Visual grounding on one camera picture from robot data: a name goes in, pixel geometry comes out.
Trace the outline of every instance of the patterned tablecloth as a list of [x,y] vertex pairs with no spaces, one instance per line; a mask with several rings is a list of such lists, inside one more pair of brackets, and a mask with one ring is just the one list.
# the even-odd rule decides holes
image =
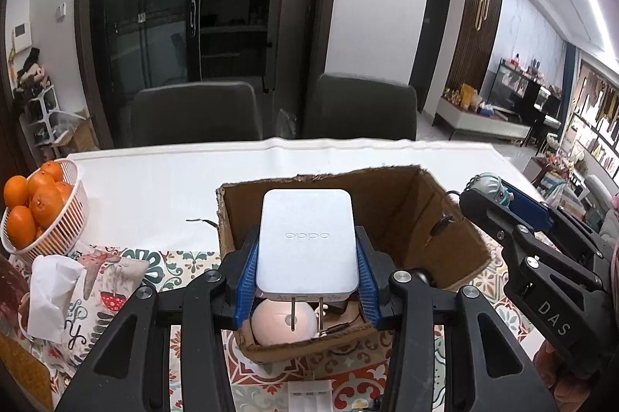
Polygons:
[[[492,261],[471,283],[485,294],[516,338],[522,341],[532,325],[503,293],[508,272],[500,254],[501,248],[489,236],[481,234]],[[205,270],[218,267],[220,262],[219,255],[213,251],[105,250],[149,261],[146,281],[159,291],[183,287]],[[232,396],[239,412],[287,412],[288,382],[304,378],[332,381],[334,411],[367,407],[385,390],[391,355],[392,335],[389,332],[379,332],[346,346],[273,364],[256,364],[244,357],[232,332],[224,332],[223,339]],[[36,346],[23,337],[21,343],[50,369],[54,402],[57,403],[70,382],[61,355],[51,345]],[[171,332],[169,395],[171,411],[182,411],[180,327],[173,327]],[[435,327],[433,409],[442,411],[444,401],[445,342],[442,327]]]

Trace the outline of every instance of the wooden slat panel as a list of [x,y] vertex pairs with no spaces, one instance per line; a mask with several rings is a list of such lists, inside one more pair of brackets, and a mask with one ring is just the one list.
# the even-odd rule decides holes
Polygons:
[[462,84],[468,84],[479,91],[488,70],[503,0],[490,0],[488,17],[477,31],[475,17],[479,1],[464,2],[460,33],[446,84],[451,89],[459,89]]

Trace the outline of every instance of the dining table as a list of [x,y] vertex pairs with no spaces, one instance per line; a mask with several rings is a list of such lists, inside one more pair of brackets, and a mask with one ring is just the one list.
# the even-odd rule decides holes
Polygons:
[[[270,138],[96,150],[71,154],[69,159],[78,166],[89,201],[89,217],[80,241],[134,258],[155,260],[152,257],[156,255],[157,267],[164,273],[182,272],[172,278],[176,282],[170,287],[184,286],[218,266],[217,229],[206,221],[217,222],[215,191],[224,183],[415,165],[426,169],[446,191],[462,191],[475,175],[491,172],[542,200],[518,169],[485,143]],[[532,354],[542,341],[539,333],[503,292],[508,270],[501,248],[490,236],[480,234],[491,261],[471,283],[484,293],[521,343],[533,340],[528,344]],[[334,411],[369,407],[385,390],[392,340],[389,332],[271,364],[254,363],[243,356],[232,332],[224,332],[222,339],[239,412],[287,412],[288,383],[299,380],[330,380]],[[445,403],[445,370],[443,329],[435,327],[433,409],[438,411]],[[180,327],[171,331],[169,373],[171,411],[178,412],[183,409]],[[60,395],[61,386],[56,384]]]

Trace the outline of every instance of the blue gripper pad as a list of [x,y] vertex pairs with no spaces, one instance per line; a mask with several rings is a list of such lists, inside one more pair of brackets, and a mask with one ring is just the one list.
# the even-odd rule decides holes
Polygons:
[[505,180],[501,179],[501,183],[514,194],[514,199],[508,206],[512,213],[527,222],[535,232],[547,232],[552,229],[553,221],[546,208]]
[[357,267],[359,269],[359,300],[363,308],[363,316],[372,323],[372,328],[377,329],[381,320],[381,312],[378,309],[378,288],[369,270],[368,261],[365,257],[363,248],[357,238]]
[[256,269],[258,267],[258,239],[251,247],[245,269],[241,274],[236,289],[236,308],[234,309],[234,324],[237,329],[250,317],[251,306],[256,295]]

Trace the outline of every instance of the white tablecloth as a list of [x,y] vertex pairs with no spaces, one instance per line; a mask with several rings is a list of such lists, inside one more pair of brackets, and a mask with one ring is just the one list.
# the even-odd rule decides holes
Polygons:
[[79,166],[89,244],[147,250],[219,250],[215,190],[222,183],[420,165],[445,190],[493,172],[537,200],[537,191],[490,144],[456,141],[296,140],[170,145],[85,152]]

